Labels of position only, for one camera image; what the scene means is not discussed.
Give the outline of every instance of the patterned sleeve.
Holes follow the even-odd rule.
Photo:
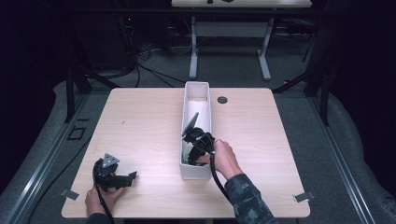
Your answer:
[[[88,217],[86,224],[108,224],[108,218],[105,214],[94,213]]]
[[[247,175],[235,175],[224,185],[240,224],[278,223]]]

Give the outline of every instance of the black device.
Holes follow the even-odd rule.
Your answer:
[[[213,147],[215,138],[212,136],[211,133],[205,133],[201,128],[194,127],[195,122],[198,119],[198,115],[199,113],[195,113],[194,117],[192,117],[191,121],[181,134],[185,142],[192,143],[192,149],[189,154],[189,164],[195,165],[196,160],[198,160],[200,156],[204,156],[206,152],[209,153],[210,171],[212,173],[213,179],[223,193],[224,197],[230,202],[230,197],[228,196],[227,191],[225,191],[224,187],[221,185],[219,178],[216,174],[215,148]]]
[[[205,133],[201,128],[194,127],[198,119],[199,113],[195,113],[191,121],[185,128],[182,137],[187,143],[192,143],[193,147],[189,155],[189,164],[196,165],[196,161],[200,156],[212,152],[212,145],[215,138],[211,133]]]
[[[128,175],[116,175],[117,162],[119,161],[119,159],[106,153],[103,159],[99,159],[95,163],[93,167],[94,182],[104,191],[132,186],[137,172]]]

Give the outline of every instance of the hand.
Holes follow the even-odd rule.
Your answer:
[[[113,210],[114,204],[116,204],[117,199],[124,192],[124,188],[117,189],[114,192],[105,192],[100,187],[99,190],[110,211]],[[87,196],[85,198],[85,204],[87,205],[87,217],[94,213],[106,214],[105,208],[100,204],[98,192],[95,186],[93,186],[92,189],[88,190]]]
[[[215,168],[219,171],[225,179],[230,179],[235,175],[242,174],[243,171],[238,165],[233,148],[220,139],[217,139],[215,144]],[[202,156],[197,162],[210,163],[209,156]]]

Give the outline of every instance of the white desk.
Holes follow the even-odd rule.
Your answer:
[[[172,7],[311,7],[310,0],[233,0],[231,3],[214,0],[208,4],[207,0],[172,0]],[[273,19],[269,22],[197,22],[191,18],[191,65],[190,78],[196,79],[198,65],[198,49],[196,36],[237,36],[237,37],[263,37],[262,48],[257,50],[262,76],[264,80],[271,80],[270,71],[265,53],[271,37]]]
[[[230,143],[238,162],[275,217],[307,217],[307,202],[278,114],[267,89],[211,89],[212,133]],[[85,217],[85,195],[94,163],[109,153],[120,159],[117,175],[137,171],[116,203],[114,217],[234,217],[215,181],[183,180],[178,166],[184,89],[115,89],[108,97],[72,190],[64,217]],[[220,96],[228,103],[217,102]]]

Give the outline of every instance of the circular hole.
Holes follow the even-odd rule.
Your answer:
[[[224,104],[227,104],[228,99],[227,99],[227,97],[225,97],[225,96],[220,96],[220,97],[218,98],[218,102],[219,102],[220,104],[224,105]]]

